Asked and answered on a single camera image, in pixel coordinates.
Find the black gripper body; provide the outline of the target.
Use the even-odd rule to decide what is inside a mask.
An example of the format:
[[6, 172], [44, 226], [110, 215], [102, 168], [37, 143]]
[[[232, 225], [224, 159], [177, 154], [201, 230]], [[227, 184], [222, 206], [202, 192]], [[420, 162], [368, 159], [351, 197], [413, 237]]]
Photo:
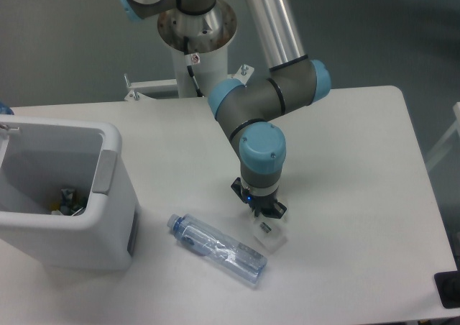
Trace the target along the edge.
[[248, 191], [247, 204], [249, 205], [250, 209], [253, 210], [255, 216], [259, 216], [261, 214], [260, 209], [262, 205], [265, 205], [269, 201], [276, 201], [277, 189], [264, 196], [257, 196], [255, 193], [251, 193], [248, 188], [246, 189]]

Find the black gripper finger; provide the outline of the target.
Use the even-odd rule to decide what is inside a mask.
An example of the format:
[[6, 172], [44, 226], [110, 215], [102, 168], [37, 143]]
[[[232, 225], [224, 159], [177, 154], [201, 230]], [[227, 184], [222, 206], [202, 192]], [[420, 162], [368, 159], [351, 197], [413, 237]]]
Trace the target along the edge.
[[287, 211], [287, 207], [279, 201], [269, 201], [261, 206], [260, 213], [271, 219], [281, 219]]
[[248, 203], [248, 191], [242, 185], [241, 178], [236, 178], [235, 181], [231, 184], [231, 189], [235, 194], [240, 198], [243, 203]]

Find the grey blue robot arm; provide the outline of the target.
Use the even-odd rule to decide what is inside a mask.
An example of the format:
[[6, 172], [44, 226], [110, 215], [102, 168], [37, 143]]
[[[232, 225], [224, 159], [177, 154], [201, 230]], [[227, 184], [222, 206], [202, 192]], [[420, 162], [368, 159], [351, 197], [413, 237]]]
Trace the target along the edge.
[[191, 93], [208, 101], [240, 162], [232, 189], [255, 216], [279, 219], [277, 199], [286, 157], [285, 136], [273, 120], [324, 98], [331, 90], [326, 66], [305, 53], [288, 0], [246, 0], [269, 77], [246, 85], [240, 75], [206, 75], [205, 56], [226, 47], [236, 33], [233, 9], [222, 0], [120, 0], [134, 21], [157, 16], [162, 40], [180, 56]]

